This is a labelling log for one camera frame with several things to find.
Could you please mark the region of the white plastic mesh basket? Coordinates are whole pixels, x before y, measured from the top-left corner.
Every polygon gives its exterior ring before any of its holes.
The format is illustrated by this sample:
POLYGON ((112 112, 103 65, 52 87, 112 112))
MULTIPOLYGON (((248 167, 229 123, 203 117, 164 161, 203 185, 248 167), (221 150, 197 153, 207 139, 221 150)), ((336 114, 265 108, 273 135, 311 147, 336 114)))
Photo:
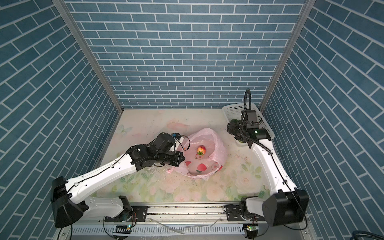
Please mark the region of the white plastic mesh basket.
MULTIPOLYGON (((264 118, 263 114, 260 112, 258 107, 252 103, 251 109, 255 110, 258 116, 258 121, 261 121, 259 124, 259 127, 261 129, 266 129, 267 132, 269 133, 269 136, 273 140, 275 138, 275 133, 273 132, 272 128, 264 118)), ((222 108, 222 111, 227 119, 227 123, 229 123, 231 120, 236 119, 238 121, 241 120, 241 112, 244 110, 244 104, 243 103, 238 103, 238 104, 231 104, 224 106, 222 108)))

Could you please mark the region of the red wax apple toy fruit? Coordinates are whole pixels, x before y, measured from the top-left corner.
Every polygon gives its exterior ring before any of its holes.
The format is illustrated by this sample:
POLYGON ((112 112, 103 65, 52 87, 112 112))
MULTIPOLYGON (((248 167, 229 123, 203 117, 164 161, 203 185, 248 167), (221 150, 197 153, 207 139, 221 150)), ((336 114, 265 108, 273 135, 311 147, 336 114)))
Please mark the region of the red wax apple toy fruit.
POLYGON ((200 156, 204 156, 206 154, 206 147, 203 145, 198 146, 197 148, 197 154, 200 156))

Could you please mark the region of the pink plastic fruit bag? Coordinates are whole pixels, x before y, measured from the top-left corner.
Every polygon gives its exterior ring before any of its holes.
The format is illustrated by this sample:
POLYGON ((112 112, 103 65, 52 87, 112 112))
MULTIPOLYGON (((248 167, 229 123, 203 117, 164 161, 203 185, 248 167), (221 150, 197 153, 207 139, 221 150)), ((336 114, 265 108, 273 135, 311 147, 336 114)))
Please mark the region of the pink plastic fruit bag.
POLYGON ((210 128, 204 128, 183 140, 177 148, 183 152, 185 161, 179 167, 171 167, 167 173, 178 173, 182 176, 197 180, 208 180, 219 172, 227 161, 227 149, 219 135, 210 128), (206 147, 206 154, 197 154, 198 146, 206 147))

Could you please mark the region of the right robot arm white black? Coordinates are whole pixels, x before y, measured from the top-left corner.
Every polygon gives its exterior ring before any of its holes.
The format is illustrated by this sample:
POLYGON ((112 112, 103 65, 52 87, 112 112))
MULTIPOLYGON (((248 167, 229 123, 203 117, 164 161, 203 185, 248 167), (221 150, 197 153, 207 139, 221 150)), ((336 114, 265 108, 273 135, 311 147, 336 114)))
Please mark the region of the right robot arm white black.
POLYGON ((306 209, 309 195, 297 188, 281 164, 274 149, 272 138, 266 129, 260 128, 257 111, 244 109, 241 119, 231 120, 227 131, 236 140, 246 143, 261 161, 268 181, 270 196, 247 197, 241 201, 246 216, 257 215, 265 219, 270 227, 308 222, 306 209))

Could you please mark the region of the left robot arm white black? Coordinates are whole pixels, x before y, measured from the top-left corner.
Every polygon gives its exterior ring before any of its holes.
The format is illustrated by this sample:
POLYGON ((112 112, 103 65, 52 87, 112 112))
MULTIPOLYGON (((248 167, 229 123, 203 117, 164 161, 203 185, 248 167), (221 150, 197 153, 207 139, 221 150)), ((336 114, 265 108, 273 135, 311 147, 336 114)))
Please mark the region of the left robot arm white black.
POLYGON ((92 194, 108 184, 152 166, 178 167, 184 160, 179 133, 160 133, 148 144, 129 147, 115 160, 69 180, 58 177, 52 182, 51 206, 55 227, 62 229, 80 219, 102 217, 108 222, 136 222, 137 214, 127 197, 93 198, 92 194))

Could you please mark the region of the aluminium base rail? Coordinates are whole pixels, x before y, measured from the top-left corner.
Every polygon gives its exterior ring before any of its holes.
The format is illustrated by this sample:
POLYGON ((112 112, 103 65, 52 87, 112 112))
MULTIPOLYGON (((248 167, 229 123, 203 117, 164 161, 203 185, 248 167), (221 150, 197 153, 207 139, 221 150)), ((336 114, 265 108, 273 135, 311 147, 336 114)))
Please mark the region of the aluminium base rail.
MULTIPOLYGON (((198 218, 200 216, 225 215, 224 206, 219 205, 195 205, 195 206, 148 206, 147 218, 150 216, 170 216, 175 218, 186 218, 192 216, 198 218)), ((132 206, 123 197, 118 198, 117 204, 113 204, 110 200, 106 204, 92 202, 86 204, 81 202, 78 205, 72 202, 59 204, 53 207, 55 225, 57 228, 64 228, 81 219, 90 218, 114 218, 123 210, 131 210, 132 206)))

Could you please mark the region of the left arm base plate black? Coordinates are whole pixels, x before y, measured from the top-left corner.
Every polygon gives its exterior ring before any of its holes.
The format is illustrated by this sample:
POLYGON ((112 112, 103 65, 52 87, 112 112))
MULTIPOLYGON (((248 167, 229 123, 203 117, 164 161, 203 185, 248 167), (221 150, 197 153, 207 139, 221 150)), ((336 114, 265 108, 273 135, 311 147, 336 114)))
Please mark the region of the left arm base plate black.
POLYGON ((106 223, 141 223, 145 222, 148 206, 132 206, 131 210, 123 210, 116 217, 105 217, 104 222, 106 223))

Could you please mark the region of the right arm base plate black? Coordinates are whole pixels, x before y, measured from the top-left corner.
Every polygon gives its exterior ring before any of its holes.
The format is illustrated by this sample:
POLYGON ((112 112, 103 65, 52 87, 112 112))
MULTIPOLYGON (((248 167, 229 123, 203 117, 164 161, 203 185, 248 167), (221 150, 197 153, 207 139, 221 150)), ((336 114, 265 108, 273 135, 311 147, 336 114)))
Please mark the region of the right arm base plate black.
POLYGON ((265 218, 256 214, 250 214, 239 205, 228 204, 223 207, 228 222, 239 221, 265 221, 265 218))

